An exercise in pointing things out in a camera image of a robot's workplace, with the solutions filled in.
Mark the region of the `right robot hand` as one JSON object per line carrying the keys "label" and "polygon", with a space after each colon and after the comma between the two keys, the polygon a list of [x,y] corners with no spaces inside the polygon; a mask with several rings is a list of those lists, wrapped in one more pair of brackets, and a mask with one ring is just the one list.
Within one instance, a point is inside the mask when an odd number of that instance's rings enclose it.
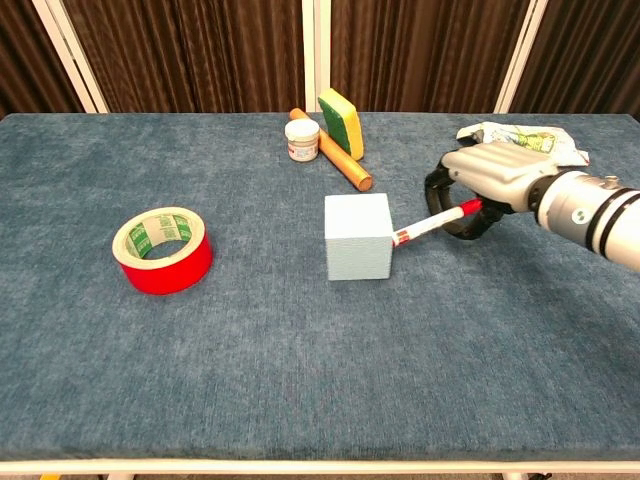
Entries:
{"label": "right robot hand", "polygon": [[425,200],[429,213],[437,215],[454,207],[453,184],[473,192],[481,202],[479,211],[471,220],[451,220],[443,229],[458,239],[475,240],[505,215],[534,211],[559,173],[550,155],[515,144],[466,146],[444,154],[425,177]]}

